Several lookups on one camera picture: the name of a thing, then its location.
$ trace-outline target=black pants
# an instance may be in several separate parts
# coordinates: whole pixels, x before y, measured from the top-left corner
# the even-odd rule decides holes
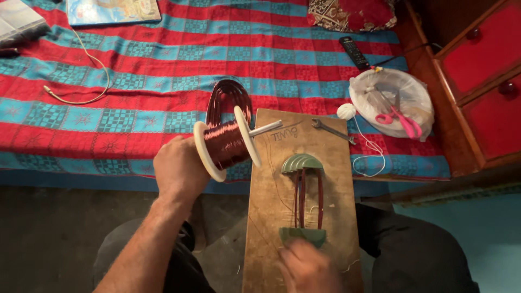
[[[374,293],[479,292],[463,250],[442,228],[362,204],[356,205],[356,220],[360,247],[376,258]],[[94,263],[94,286],[140,223],[141,219],[132,220],[107,235]],[[168,264],[164,292],[214,292],[191,253],[193,247],[192,229],[184,223]]]

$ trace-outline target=pillow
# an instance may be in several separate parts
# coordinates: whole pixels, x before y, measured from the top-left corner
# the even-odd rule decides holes
[[[396,24],[394,0],[309,0],[307,20],[340,32],[390,29]]]

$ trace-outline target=metal rod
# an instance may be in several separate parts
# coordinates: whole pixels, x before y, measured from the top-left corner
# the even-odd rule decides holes
[[[260,135],[262,133],[268,132],[268,131],[273,130],[275,128],[279,128],[281,126],[282,126],[282,120],[275,121],[275,122],[270,123],[268,125],[264,125],[262,127],[253,129],[252,131],[250,131],[250,137],[254,137],[254,136]]]

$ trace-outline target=bed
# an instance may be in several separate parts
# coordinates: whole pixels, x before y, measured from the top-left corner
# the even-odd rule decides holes
[[[306,0],[159,0],[159,23],[78,28],[90,54],[110,74],[106,96],[67,105],[49,96],[85,101],[105,86],[103,69],[84,53],[65,13],[65,3],[24,0],[51,32],[0,59],[0,168],[103,176],[154,176],[152,159],[171,138],[191,136],[204,121],[216,81],[241,82],[258,108],[336,117],[350,102],[349,78],[359,74],[338,43],[349,35],[370,63],[401,53],[396,34],[347,34],[309,27]],[[400,57],[384,67],[407,71]],[[226,105],[224,120],[232,118]],[[449,166],[431,134],[421,143],[382,135],[356,115],[362,133],[383,149],[386,178],[444,180]],[[368,149],[353,121],[357,145]],[[373,174],[381,158],[357,161]],[[251,162],[228,170],[227,180],[248,181]]]

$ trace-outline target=blurred hand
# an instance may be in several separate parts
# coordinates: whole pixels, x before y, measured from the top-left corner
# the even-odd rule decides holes
[[[280,271],[288,293],[341,293],[342,285],[331,260],[311,243],[292,240],[279,250]]]
[[[210,175],[199,158],[193,138],[174,137],[154,158],[159,199],[188,204],[203,192]]]

